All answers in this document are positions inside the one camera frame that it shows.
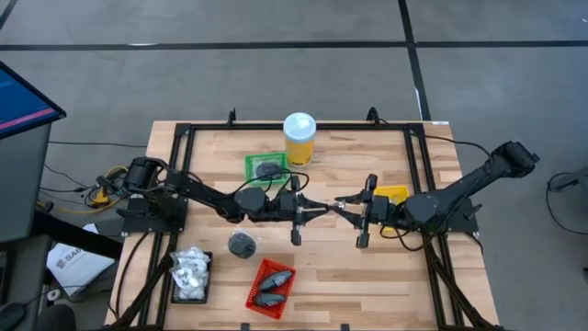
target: yellow cup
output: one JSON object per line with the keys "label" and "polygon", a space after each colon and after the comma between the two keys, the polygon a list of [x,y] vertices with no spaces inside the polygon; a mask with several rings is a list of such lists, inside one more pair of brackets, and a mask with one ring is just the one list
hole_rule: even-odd
{"label": "yellow cup", "polygon": [[284,120],[286,158],[291,166],[307,166],[314,152],[316,122],[311,115],[297,112]]}

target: concrete floor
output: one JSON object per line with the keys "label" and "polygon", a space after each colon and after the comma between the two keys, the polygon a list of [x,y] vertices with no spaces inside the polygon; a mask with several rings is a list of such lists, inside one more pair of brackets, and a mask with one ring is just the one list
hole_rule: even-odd
{"label": "concrete floor", "polygon": [[[409,0],[408,7],[417,41],[588,40],[582,0]],[[403,39],[397,2],[386,0],[18,0],[0,30],[0,45]],[[418,55],[433,120],[449,120],[457,139],[488,149],[517,140],[542,158],[532,176],[498,182],[475,199],[484,205],[481,240],[502,324],[588,329],[588,237],[563,232],[545,205],[551,174],[588,165],[588,49]],[[53,125],[53,140],[146,144],[153,120],[224,120],[233,107],[243,120],[278,120],[300,110],[320,120],[361,119],[371,106],[389,120],[420,119],[404,48],[3,51],[0,59],[68,111]],[[91,183],[142,153],[51,145],[47,164]],[[458,153],[464,171],[483,161],[476,150]],[[43,185],[71,187],[51,173]],[[588,231],[585,197],[578,188],[551,197],[570,228]],[[117,232],[112,213],[60,217]],[[81,328],[100,326],[107,298],[101,293],[74,305]]]}

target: green container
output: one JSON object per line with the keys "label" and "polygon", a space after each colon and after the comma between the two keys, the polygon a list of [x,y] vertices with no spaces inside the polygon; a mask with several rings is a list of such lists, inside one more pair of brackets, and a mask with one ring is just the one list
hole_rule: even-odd
{"label": "green container", "polygon": [[[250,181],[254,178],[260,177],[263,174],[261,169],[265,166],[267,168],[274,167],[277,169],[279,166],[281,169],[288,169],[288,162],[286,161],[286,153],[267,153],[267,154],[255,154],[247,155],[245,157],[245,180]],[[288,180],[290,174],[284,173],[279,175],[268,176],[265,178],[257,179],[249,183],[251,186],[266,186],[271,180],[272,184],[281,184]]]}

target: clear plastic bag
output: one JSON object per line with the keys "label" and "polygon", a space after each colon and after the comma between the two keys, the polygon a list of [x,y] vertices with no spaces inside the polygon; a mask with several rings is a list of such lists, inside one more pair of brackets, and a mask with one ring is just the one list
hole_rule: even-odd
{"label": "clear plastic bag", "polygon": [[169,272],[179,288],[179,299],[204,299],[205,288],[209,283],[208,263],[210,257],[198,247],[170,254],[174,266]]}

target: red basket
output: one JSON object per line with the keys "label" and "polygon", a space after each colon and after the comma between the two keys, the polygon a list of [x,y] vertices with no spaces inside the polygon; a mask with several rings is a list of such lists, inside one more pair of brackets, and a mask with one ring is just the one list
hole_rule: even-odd
{"label": "red basket", "polygon": [[286,284],[273,289],[271,292],[275,294],[282,294],[286,297],[286,300],[288,300],[290,290],[292,290],[292,284],[294,283],[294,276],[296,276],[296,269],[264,258],[264,260],[261,262],[261,266],[259,266],[259,270],[257,271],[257,276],[255,276],[254,284],[251,287],[251,291],[249,292],[249,297],[247,298],[245,307],[258,313],[267,315],[271,318],[279,319],[282,317],[282,313],[284,313],[284,308],[286,308],[287,301],[278,303],[271,307],[258,307],[254,304],[254,298],[259,293],[259,284],[262,282],[262,280],[273,273],[285,270],[292,271],[292,277],[290,277]]}

